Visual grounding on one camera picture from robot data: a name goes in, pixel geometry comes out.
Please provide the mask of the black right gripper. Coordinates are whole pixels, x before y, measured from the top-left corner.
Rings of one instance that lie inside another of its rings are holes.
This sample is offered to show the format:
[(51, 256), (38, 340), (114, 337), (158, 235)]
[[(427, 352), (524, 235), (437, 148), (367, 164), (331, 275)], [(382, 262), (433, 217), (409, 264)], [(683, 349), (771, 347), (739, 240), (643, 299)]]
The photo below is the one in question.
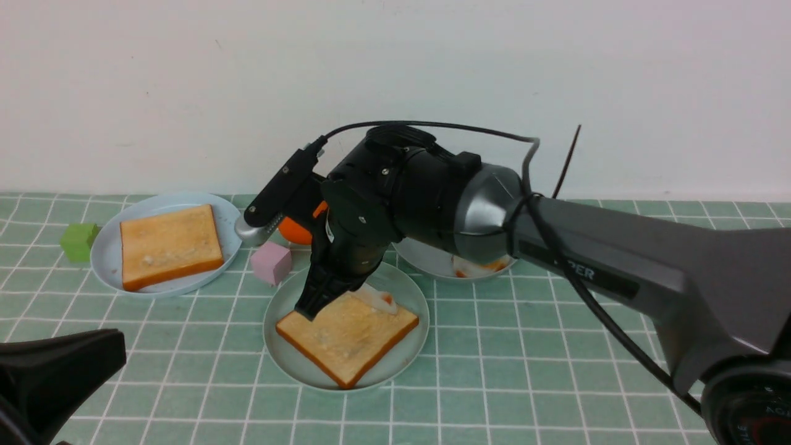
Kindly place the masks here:
[(320, 186), (329, 242), (315, 251), (295, 311), (313, 321), (359, 290), (392, 243), (415, 239), (467, 260), (462, 195), (482, 171), (480, 155), (452, 154), (415, 127), (373, 127)]

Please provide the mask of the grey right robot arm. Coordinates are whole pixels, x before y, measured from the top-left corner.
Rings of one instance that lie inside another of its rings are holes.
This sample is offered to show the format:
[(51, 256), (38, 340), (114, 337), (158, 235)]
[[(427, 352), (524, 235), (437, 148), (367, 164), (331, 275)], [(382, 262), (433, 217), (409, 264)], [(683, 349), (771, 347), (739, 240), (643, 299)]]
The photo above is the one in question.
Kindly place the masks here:
[(789, 228), (717, 231), (545, 197), (528, 177), (453, 155), (417, 121), (368, 124), (320, 182), (328, 204), (295, 310), (308, 320), (410, 239), (564, 276), (720, 444), (789, 443)]

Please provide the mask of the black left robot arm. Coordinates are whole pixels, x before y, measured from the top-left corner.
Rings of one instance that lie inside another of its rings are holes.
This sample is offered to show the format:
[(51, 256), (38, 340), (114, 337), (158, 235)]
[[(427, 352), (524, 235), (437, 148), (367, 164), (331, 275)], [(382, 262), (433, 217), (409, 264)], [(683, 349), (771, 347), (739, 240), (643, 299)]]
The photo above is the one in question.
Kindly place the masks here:
[(1, 443), (56, 444), (74, 412), (126, 363), (118, 329), (3, 343)]

